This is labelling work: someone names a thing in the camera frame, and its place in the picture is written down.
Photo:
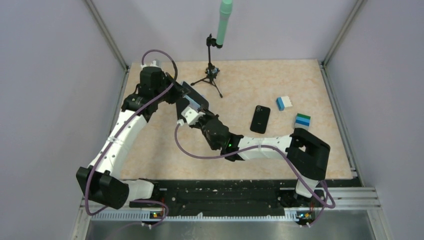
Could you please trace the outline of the light blue phone case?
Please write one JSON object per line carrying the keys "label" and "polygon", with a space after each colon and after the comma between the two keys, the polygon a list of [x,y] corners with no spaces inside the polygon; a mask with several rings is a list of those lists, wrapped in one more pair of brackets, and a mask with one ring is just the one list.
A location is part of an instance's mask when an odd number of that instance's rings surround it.
{"label": "light blue phone case", "polygon": [[189,105],[195,109],[195,110],[199,110],[200,108],[204,107],[206,109],[209,108],[209,102],[204,98],[204,95],[194,95],[194,96],[190,96],[190,95],[185,95],[184,96],[185,99],[187,99],[189,101]]}

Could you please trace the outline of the black phone case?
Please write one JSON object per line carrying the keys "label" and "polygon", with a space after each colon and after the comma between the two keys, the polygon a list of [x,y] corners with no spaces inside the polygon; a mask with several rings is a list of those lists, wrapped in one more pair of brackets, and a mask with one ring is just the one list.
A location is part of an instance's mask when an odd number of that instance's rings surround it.
{"label": "black phone case", "polygon": [[271,109],[269,107],[257,105],[253,113],[250,130],[258,134],[264,134],[267,130],[270,113]]}

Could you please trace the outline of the black smartphone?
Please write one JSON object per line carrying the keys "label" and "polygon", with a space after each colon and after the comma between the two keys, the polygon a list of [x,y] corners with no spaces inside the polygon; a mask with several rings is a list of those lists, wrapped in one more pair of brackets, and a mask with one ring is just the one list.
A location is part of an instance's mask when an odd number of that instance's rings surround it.
{"label": "black smartphone", "polygon": [[176,117],[177,120],[183,119],[182,112],[190,105],[190,101],[185,97],[180,98],[176,101]]}

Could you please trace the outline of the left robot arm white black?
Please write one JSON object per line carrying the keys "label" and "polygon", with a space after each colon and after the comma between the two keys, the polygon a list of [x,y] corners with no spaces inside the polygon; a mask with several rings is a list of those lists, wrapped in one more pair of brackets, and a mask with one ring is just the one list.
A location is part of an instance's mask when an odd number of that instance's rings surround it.
{"label": "left robot arm white black", "polygon": [[85,202],[93,201],[104,207],[120,209],[125,203],[142,200],[154,207],[160,202],[160,193],[148,180],[120,180],[127,155],[139,132],[148,124],[160,103],[175,104],[177,116],[185,109],[209,107],[203,95],[188,83],[178,83],[155,63],[143,64],[139,83],[121,106],[117,122],[104,146],[88,167],[80,167],[76,179]]}

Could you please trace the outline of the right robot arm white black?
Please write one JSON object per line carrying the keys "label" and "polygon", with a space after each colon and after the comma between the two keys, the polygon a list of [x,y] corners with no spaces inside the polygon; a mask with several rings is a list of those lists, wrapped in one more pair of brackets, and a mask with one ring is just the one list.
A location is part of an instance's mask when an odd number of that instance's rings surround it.
{"label": "right robot arm white black", "polygon": [[229,161],[279,159],[287,162],[297,177],[293,200],[307,206],[317,185],[326,178],[331,147],[304,128],[295,128],[289,135],[277,137],[247,137],[231,133],[219,116],[209,111],[189,109],[183,121],[199,129],[212,150],[219,150],[220,158]]}

